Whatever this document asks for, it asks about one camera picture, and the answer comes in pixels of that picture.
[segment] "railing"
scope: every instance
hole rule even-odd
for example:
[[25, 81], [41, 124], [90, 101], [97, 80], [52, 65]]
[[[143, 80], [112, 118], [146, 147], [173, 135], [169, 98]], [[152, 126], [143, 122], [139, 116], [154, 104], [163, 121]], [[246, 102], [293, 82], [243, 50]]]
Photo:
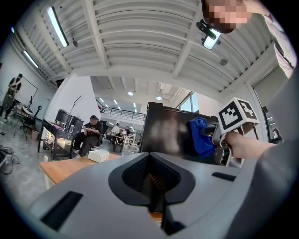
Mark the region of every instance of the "railing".
[[145, 114], [135, 113], [132, 111], [127, 111], [127, 110], [118, 110], [118, 109], [113, 109], [113, 108], [107, 108], [107, 107], [103, 107], [101, 113], [110, 114], [113, 116], [122, 116], [124, 118], [135, 119], [135, 120], [137, 119], [137, 120], [142, 120], [142, 121], [144, 121], [144, 119], [145, 119]]

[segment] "sleeve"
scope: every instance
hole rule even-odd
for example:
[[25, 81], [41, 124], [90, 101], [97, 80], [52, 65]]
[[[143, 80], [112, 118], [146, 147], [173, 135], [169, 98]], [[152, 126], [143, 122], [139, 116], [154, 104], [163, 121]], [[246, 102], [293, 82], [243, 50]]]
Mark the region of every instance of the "sleeve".
[[19, 83], [19, 84], [18, 84], [18, 87], [17, 87], [17, 91], [20, 90], [21, 86], [22, 86], [22, 83]]
[[14, 78], [11, 79], [11, 81], [9, 82], [9, 85], [11, 85], [14, 82]]
[[104, 128], [103, 124], [101, 122], [99, 122], [98, 131], [100, 134], [103, 132], [103, 128]]

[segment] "floor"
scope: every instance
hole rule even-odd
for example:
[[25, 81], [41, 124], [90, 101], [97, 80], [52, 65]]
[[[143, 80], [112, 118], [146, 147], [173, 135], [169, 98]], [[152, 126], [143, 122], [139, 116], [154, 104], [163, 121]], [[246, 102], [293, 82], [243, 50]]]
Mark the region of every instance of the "floor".
[[[46, 191], [44, 173], [39, 167], [39, 163], [44, 161], [44, 157], [51, 158], [51, 152], [45, 151], [41, 148], [40, 153], [37, 152], [37, 141], [31, 139], [31, 133], [28, 135], [26, 141], [24, 133], [19, 131], [13, 138], [13, 125], [14, 122], [5, 123], [2, 131], [6, 135], [0, 134], [0, 145], [10, 147], [13, 149], [14, 154], [19, 158], [19, 164], [2, 165], [0, 168], [0, 180], [4, 188], [10, 194], [20, 207], [28, 208], [35, 199], [37, 199], [43, 192]], [[36, 123], [37, 130], [41, 128], [41, 122]], [[100, 149], [109, 151], [110, 142], [104, 141]], [[125, 149], [123, 153], [114, 153], [118, 155], [129, 155], [137, 151], [134, 148]]]

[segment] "hand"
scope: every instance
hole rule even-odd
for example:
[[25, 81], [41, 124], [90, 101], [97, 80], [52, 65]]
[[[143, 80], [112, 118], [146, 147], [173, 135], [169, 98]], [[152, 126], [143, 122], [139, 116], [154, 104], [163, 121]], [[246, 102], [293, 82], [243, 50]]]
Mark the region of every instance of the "hand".
[[229, 132], [224, 138], [224, 141], [232, 148], [233, 157], [242, 158], [244, 147], [246, 146], [246, 139], [243, 135], [237, 132]]

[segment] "window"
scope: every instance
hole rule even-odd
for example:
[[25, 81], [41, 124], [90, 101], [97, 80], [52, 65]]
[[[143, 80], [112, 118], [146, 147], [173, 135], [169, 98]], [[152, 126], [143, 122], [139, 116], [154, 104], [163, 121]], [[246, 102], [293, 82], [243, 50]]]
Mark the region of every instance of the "window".
[[192, 112], [190, 97], [188, 97], [188, 99], [181, 105], [181, 110], [186, 110], [186, 111]]
[[191, 96], [192, 98], [192, 104], [193, 104], [193, 112], [199, 113], [199, 105], [198, 105], [198, 99], [197, 99], [197, 93], [193, 93]]

